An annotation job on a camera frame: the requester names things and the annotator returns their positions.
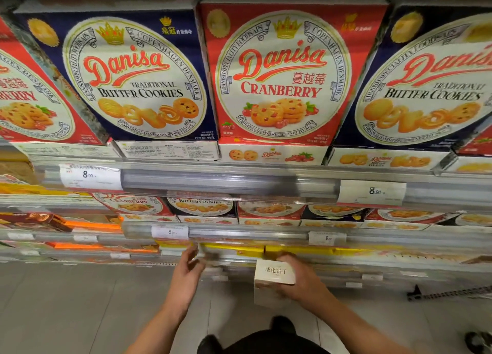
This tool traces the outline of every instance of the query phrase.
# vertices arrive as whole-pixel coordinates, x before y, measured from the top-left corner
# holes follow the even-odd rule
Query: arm
[[[295,285],[279,284],[280,291],[329,325],[351,354],[411,354],[338,301],[310,266],[292,255],[278,260],[296,273]]]
[[[205,268],[205,264],[198,260],[190,262],[197,252],[196,246],[183,252],[174,269],[164,304],[125,354],[169,354]]]

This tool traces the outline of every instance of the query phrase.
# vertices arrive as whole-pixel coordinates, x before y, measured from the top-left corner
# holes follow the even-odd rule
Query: person
[[[205,264],[194,259],[198,250],[189,247],[175,267],[164,304],[125,354],[169,354],[173,340],[196,292]],[[379,332],[332,295],[309,265],[294,255],[278,260],[289,263],[296,274],[294,285],[277,285],[278,291],[323,320],[341,339],[350,354],[410,354]],[[327,353],[313,342],[297,336],[285,317],[275,317],[271,329],[255,332],[223,349],[214,336],[200,343],[197,354],[290,354]]]

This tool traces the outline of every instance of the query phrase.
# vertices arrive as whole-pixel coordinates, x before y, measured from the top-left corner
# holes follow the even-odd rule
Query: person's left arm
[[[185,318],[193,300],[205,264],[191,260],[196,246],[186,249],[176,265],[171,285],[159,312],[125,351],[125,354],[169,354],[178,327]]]

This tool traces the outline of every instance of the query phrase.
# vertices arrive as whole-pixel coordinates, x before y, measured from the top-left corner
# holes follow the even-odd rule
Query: black shoe
[[[208,335],[198,345],[196,354],[220,354],[222,351],[222,345],[218,339],[214,335]]]
[[[272,318],[272,321],[270,322],[270,329],[276,332],[297,334],[294,324],[289,320],[289,318],[283,317],[282,315]]]

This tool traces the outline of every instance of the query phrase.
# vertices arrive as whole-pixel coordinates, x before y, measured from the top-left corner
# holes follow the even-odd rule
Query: gold crown
[[[354,22],[356,18],[357,18],[357,13],[346,14],[345,15],[345,22]]]
[[[164,16],[160,18],[159,21],[163,26],[170,26],[172,20],[168,16]]]
[[[125,30],[119,28],[116,25],[115,28],[113,28],[109,25],[108,22],[106,22],[104,28],[102,26],[99,26],[99,30],[96,29],[96,31],[99,33],[99,35],[101,35],[101,37],[104,38],[106,42],[108,42],[108,44],[111,44],[113,46],[124,44],[123,33],[125,32]]]
[[[277,32],[277,38],[279,39],[292,39],[296,35],[297,31],[301,27],[297,21],[290,21],[290,17],[287,16],[285,21],[278,21],[274,24],[275,31]]]

